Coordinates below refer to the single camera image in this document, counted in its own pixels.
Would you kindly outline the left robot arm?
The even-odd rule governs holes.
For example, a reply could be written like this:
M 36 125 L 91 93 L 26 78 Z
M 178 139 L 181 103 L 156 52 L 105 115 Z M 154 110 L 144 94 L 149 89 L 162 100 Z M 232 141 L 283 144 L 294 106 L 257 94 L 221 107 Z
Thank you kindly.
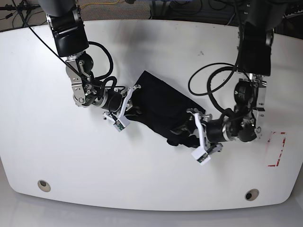
M 211 155 L 220 152 L 224 142 L 240 140 L 251 142 L 261 138 L 267 83 L 271 75 L 271 51 L 274 29 L 282 21 L 291 0 L 253 0 L 245 21 L 239 21 L 238 56 L 234 65 L 223 63 L 208 78 L 206 95 L 221 116 L 213 120 L 210 114 L 188 109 L 195 122 L 199 146 L 192 152 L 200 165 L 206 164 Z M 244 75 L 234 89 L 235 106 L 223 109 L 215 100 L 211 81 L 220 72 L 238 72 Z

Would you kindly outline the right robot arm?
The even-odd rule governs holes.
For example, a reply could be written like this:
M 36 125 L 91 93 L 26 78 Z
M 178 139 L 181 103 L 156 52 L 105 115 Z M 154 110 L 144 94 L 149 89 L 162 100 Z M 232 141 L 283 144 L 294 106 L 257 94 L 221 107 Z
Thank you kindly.
M 66 58 L 64 63 L 75 104 L 100 107 L 104 109 L 105 120 L 110 120 L 118 131 L 125 129 L 130 123 L 125 113 L 133 107 L 131 97 L 140 86 L 117 87 L 117 79 L 111 75 L 113 58 L 103 45 L 88 41 L 76 0 L 41 0 L 39 5 L 46 13 L 58 57 Z M 108 72 L 98 77 L 92 72 L 93 59 L 86 53 L 91 45 L 101 48 L 109 60 Z

